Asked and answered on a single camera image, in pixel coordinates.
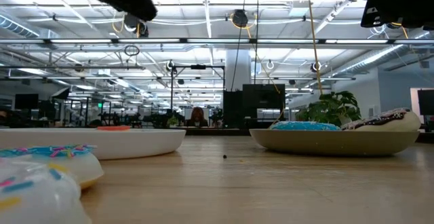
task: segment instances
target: chocolate frosted donut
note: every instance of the chocolate frosted donut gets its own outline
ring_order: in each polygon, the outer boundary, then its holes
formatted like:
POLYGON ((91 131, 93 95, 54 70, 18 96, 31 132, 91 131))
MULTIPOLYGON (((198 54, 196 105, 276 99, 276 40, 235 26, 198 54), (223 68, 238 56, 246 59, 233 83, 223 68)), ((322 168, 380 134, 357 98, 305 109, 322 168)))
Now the chocolate frosted donut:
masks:
POLYGON ((342 130, 413 132, 420 127, 417 114, 406 108, 393 109, 367 119, 343 125, 342 130))

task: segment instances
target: blue frosted donut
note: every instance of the blue frosted donut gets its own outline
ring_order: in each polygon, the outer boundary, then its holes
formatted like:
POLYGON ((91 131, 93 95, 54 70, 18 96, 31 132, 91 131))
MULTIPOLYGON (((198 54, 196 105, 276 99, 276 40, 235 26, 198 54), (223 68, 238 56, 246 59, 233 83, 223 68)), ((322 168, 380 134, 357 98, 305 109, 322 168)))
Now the blue frosted donut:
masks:
POLYGON ((91 153, 94 146, 91 145, 70 145, 50 147, 29 147, 18 149, 0 149, 0 157, 19 157, 23 155, 38 155, 45 157, 74 157, 91 153))
POLYGON ((318 123, 318 122, 277 122, 270 127, 272 130, 340 130, 338 126, 333 124, 318 123))

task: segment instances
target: ceiling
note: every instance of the ceiling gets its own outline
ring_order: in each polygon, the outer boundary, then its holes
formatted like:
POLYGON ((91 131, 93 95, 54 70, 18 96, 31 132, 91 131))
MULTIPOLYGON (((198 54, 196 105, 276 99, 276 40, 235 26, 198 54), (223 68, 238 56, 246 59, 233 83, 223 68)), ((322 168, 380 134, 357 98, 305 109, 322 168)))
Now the ceiling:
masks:
MULTIPOLYGON (((240 30, 231 22, 231 14, 235 9, 243 8, 243 0, 153 0, 158 9, 158 15, 152 22, 147 22, 150 38, 233 38, 237 39, 240 30)), ((253 38, 259 39, 311 39, 311 22, 308 0, 245 0, 245 11, 250 19, 249 29, 253 38)), ((366 0, 312 0, 312 19, 317 31, 316 38, 320 39, 377 39, 404 38, 400 29, 364 29, 359 21, 363 15, 366 0)), ((136 35, 123 28, 124 13, 116 12, 111 6, 98 0, 0 0, 0 15, 14 18, 16 22, 34 30, 51 30, 59 38, 136 38, 136 35)), ((9 30, 0 29, 0 38, 22 38, 9 30)), ((241 30, 241 38, 249 38, 247 30, 241 30)), ((116 66, 140 65, 146 70, 111 69, 110 75, 115 77, 163 77, 167 75, 165 66, 169 60, 176 65, 213 64, 224 65, 226 50, 234 46, 225 45, 141 45, 141 53, 134 57, 124 54, 124 45, 119 49, 101 52, 80 52, 74 45, 58 45, 60 51, 52 51, 51 61, 57 60, 56 65, 84 66, 116 66)), ((50 61, 49 52, 33 51, 28 46, 9 46, 12 51, 29 55, 37 62, 31 65, 41 66, 50 61)), ((254 60, 254 48, 250 49, 254 60)), ((369 46, 350 46, 344 48, 318 49, 317 55, 321 64, 327 69, 338 69, 354 58, 370 51, 369 46)), ((259 61, 264 65, 273 62, 274 68, 267 69, 271 76, 310 77, 310 65, 315 62, 315 54, 311 46, 285 47, 258 46, 259 61)), ((92 76, 97 75, 95 69, 84 72, 65 71, 64 75, 92 76)), ((184 76, 216 76, 215 71, 186 69, 184 76)), ((126 80, 132 86, 145 92, 163 92, 169 81, 126 80)), ((94 80, 92 84, 106 91, 120 90, 131 92, 130 88, 107 84, 103 80, 94 80)), ((183 87, 222 87, 221 79, 207 81, 185 81, 183 87)))

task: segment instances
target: table surface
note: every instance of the table surface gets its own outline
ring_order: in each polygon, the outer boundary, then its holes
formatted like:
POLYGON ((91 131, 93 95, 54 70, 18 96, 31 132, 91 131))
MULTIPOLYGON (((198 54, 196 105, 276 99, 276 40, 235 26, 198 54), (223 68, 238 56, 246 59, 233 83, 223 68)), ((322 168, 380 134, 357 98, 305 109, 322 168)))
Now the table surface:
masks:
POLYGON ((188 136, 177 152, 102 167, 105 176, 81 198, 94 224, 434 220, 428 144, 393 157, 336 158, 273 153, 247 136, 188 136))

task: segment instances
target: desk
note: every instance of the desk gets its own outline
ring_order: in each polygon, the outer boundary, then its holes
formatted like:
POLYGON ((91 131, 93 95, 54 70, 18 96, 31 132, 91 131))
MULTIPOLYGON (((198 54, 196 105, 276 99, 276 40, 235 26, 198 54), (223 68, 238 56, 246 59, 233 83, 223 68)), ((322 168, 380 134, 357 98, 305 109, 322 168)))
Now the desk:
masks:
POLYGON ((395 157, 303 157, 248 136, 188 136, 175 153, 103 161, 81 198, 94 224, 393 223, 434 219, 434 145, 395 157))

